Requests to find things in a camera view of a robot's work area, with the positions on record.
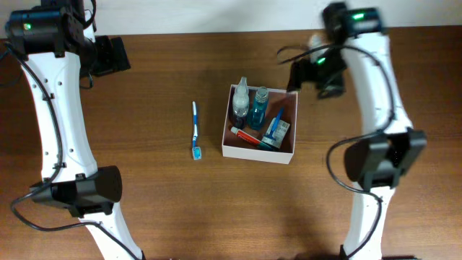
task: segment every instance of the wood grain surface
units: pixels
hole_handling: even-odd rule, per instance
[[[339,252],[352,195],[331,180],[324,158],[335,141],[361,130],[348,74],[341,98],[319,101],[313,86],[304,86],[289,165],[221,153],[230,85],[247,76],[249,85],[285,88],[289,65],[276,65],[276,50],[313,33],[126,36],[132,68],[81,91],[93,154],[98,165],[121,170],[123,215],[148,259],[315,259]],[[391,29],[390,36],[404,106],[428,146],[392,199],[383,254],[460,259],[462,27]],[[18,69],[11,58],[2,62],[0,82]],[[85,228],[41,233],[9,211],[10,201],[40,180],[42,158],[26,81],[1,89],[0,100],[0,259],[101,259]],[[191,157],[193,100],[199,161]],[[347,181],[341,155],[334,170]],[[31,201],[19,209],[45,226],[76,221]]]

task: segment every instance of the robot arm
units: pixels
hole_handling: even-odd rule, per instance
[[[350,229],[340,257],[342,260],[382,259],[380,243],[391,197],[399,178],[406,174],[427,140],[422,131],[412,129],[402,105],[391,65],[389,39],[378,11],[373,8],[348,10],[344,3],[332,3],[324,9],[323,20],[329,40],[334,44],[321,55],[315,49],[328,46],[315,46],[307,53],[286,60],[292,61],[309,53],[318,56],[314,62],[302,59],[292,64],[287,89],[299,90],[302,82],[311,81],[320,90],[320,99],[339,96],[344,91],[341,73],[349,67],[362,114],[362,132],[364,135],[375,134],[361,138],[344,155],[352,188],[369,195],[354,194]],[[358,49],[372,55],[375,61]],[[390,121],[391,111],[394,117]]]
[[[120,198],[121,175],[116,166],[98,168],[85,132],[79,79],[128,69],[123,44],[107,36],[95,37],[94,26],[83,28],[83,1],[57,1],[49,6],[12,12],[6,26],[15,56],[24,59],[50,96],[62,142],[62,165],[56,165],[58,140],[46,99],[31,73],[22,67],[30,84],[43,149],[43,183],[56,167],[59,174],[49,188],[32,200],[52,207],[67,208],[86,225],[105,259],[133,259],[125,248],[101,230],[110,233],[137,259],[144,259],[123,219]],[[38,189],[42,182],[31,189]]]

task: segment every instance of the toothpaste tube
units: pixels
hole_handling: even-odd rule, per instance
[[[259,148],[261,150],[266,150],[266,151],[272,151],[273,150],[273,148],[270,147],[269,145],[265,144],[264,142],[258,140],[257,138],[251,136],[250,134],[245,133],[244,131],[242,131],[242,130],[236,128],[236,127],[232,127],[231,132],[233,134],[237,135],[239,138],[245,140],[247,143],[253,144],[257,148]]]

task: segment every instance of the toothbrush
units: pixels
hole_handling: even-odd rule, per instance
[[[199,160],[202,158],[201,148],[196,147],[197,137],[199,136],[197,132],[197,108],[196,102],[193,101],[193,122],[194,122],[194,133],[193,133],[193,158]]]
[[[269,134],[265,135],[265,137],[268,137],[270,139],[273,139],[273,140],[276,140],[274,137],[273,137],[273,134],[274,134],[274,131],[276,131],[277,129],[277,125],[279,124],[279,120],[281,120],[281,116],[282,116],[282,113],[284,112],[284,108],[281,108],[281,110],[279,111],[279,113],[277,114],[277,117],[276,119],[274,119],[274,123],[273,123],[273,127],[271,127],[271,131],[269,132]]]

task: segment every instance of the white cardboard box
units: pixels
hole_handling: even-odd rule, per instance
[[[243,131],[261,140],[266,132],[272,118],[277,116],[279,110],[284,106],[281,120],[290,124],[289,131],[282,141],[281,149],[278,152],[263,151],[252,144],[249,144],[231,132],[232,97],[237,85],[231,85],[228,106],[225,114],[225,127],[223,129],[222,151],[224,157],[233,157],[246,160],[258,160],[269,163],[289,164],[295,151],[295,132],[297,129],[297,105],[298,93],[287,93],[285,90],[269,90],[269,104],[266,109],[265,124],[260,131],[252,130],[246,126]],[[250,107],[257,87],[249,87]]]

